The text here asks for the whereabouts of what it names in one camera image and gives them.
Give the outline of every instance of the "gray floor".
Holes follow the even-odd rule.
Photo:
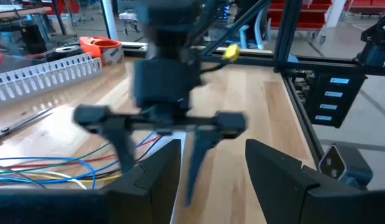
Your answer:
[[[87,20],[86,23],[77,24],[76,33],[79,36],[106,37],[103,17],[98,11],[88,11],[87,17],[89,16],[94,21]],[[337,27],[326,30],[324,44],[319,43],[319,37],[312,40],[307,32],[298,31],[291,54],[353,58],[365,45],[360,41],[361,32],[372,26],[377,19],[348,16]],[[136,33],[130,26],[128,35],[125,35],[124,25],[119,19],[116,19],[116,28],[121,41],[146,42],[142,33]],[[272,31],[272,40],[266,45],[266,49],[273,50],[276,38],[277,31]],[[359,148],[374,172],[369,188],[385,189],[385,77],[369,76],[340,129],[317,125],[314,125],[314,129],[324,149],[335,141]]]

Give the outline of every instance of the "wooden table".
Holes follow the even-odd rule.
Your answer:
[[[33,111],[57,107],[52,115],[5,139],[0,146],[0,157],[80,156],[96,149],[104,141],[74,125],[72,110],[79,103],[90,103],[111,105],[117,112],[136,112],[130,91],[132,74],[133,59],[129,58],[121,65],[105,67],[100,77],[1,108],[0,128],[3,128]],[[283,80],[271,68],[241,65],[228,65],[208,73],[204,79],[206,85],[192,91],[191,114],[212,116],[217,110],[245,111],[249,127],[238,139],[222,141],[209,151],[201,167],[192,205],[184,208],[183,192],[191,152],[188,135],[173,223],[265,223],[247,170],[245,140],[262,141],[315,167]],[[136,133],[139,139],[144,135]],[[137,156],[144,150],[139,149]],[[94,157],[107,153],[113,153],[113,149],[108,147]],[[6,161],[1,165],[15,162]],[[110,162],[96,162],[94,167]],[[81,166],[60,170],[70,175],[86,171]]]
[[[28,14],[43,14],[50,10],[51,10],[50,7],[42,6],[42,7],[32,7],[32,8],[25,8],[25,9],[10,10],[10,11],[0,11],[0,19],[17,17],[18,15],[25,16]]]

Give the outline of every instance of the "black cable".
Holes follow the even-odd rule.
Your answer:
[[[132,41],[132,42],[137,42],[137,41],[141,40],[142,38],[144,38],[144,36],[141,36],[141,37],[139,37],[139,38],[135,39],[135,40],[134,40],[134,41]]]
[[[206,72],[214,72],[214,71],[217,71],[219,69],[222,69],[223,67],[225,67],[227,64],[219,64],[219,65],[216,65],[215,67],[213,68],[207,68],[207,69],[202,69],[201,71],[199,71],[199,74],[202,75],[203,73],[206,73]]]
[[[160,136],[157,140],[155,140],[155,142],[154,142],[154,143],[147,149],[147,151],[145,151],[145,152],[143,153],[143,155],[141,155],[138,159],[136,159],[135,162],[141,162],[141,159],[142,159],[145,155],[147,155],[148,152],[150,152],[150,150],[155,146],[155,144],[156,144],[159,140],[161,140],[162,137],[163,137],[163,136]]]
[[[141,155],[138,159],[135,160],[135,162],[141,162],[141,159],[143,157],[145,157],[145,155],[147,155],[147,153],[150,152],[150,150],[152,150],[152,148],[154,147],[154,145],[159,141],[161,140],[163,136],[160,136],[157,140],[155,140],[155,142],[147,149],[147,151],[144,152],[143,155]],[[108,171],[108,172],[104,172],[104,173],[101,173],[101,174],[96,174],[95,178],[96,179],[101,179],[101,178],[104,178],[104,177],[108,177],[108,176],[111,176],[112,174],[116,173],[116,172],[119,172],[120,169],[114,169],[114,170],[111,170],[111,171]],[[92,176],[86,176],[86,177],[83,177],[83,178],[80,178],[80,180],[92,180]]]
[[[34,179],[32,179],[32,178],[26,176],[25,174],[22,174],[21,172],[18,172],[18,171],[16,171],[16,170],[13,170],[13,169],[10,169],[10,168],[4,167],[4,166],[0,166],[0,169],[8,170],[8,171],[10,171],[10,172],[13,172],[13,173],[15,173],[15,174],[18,174],[18,175],[20,175],[21,177],[30,180],[33,184],[39,186],[40,188],[46,189],[46,187],[44,187],[44,185],[42,185],[42,184],[36,182]]]

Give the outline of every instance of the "white wire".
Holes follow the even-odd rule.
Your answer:
[[[40,173],[40,174],[52,174],[52,175],[57,175],[60,177],[65,177],[65,178],[72,178],[71,176],[69,176],[67,174],[60,173],[60,172],[53,172],[53,171],[30,171],[30,172],[31,173]],[[69,182],[74,182],[77,185],[79,185],[81,188],[83,188],[84,190],[87,190],[86,186],[83,183],[81,183],[81,181],[79,181],[78,179],[70,179]]]

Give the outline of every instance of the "white label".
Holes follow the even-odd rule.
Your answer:
[[[328,109],[328,110],[336,110],[338,106],[336,105],[326,105],[326,104],[321,104],[320,108],[321,109]]]
[[[332,78],[330,83],[348,84],[349,78]]]
[[[322,120],[322,121],[331,121],[332,117],[331,116],[317,115],[315,119],[319,119],[319,120]]]
[[[340,92],[333,92],[333,91],[326,91],[324,93],[325,96],[332,96],[332,97],[342,97],[343,93]]]

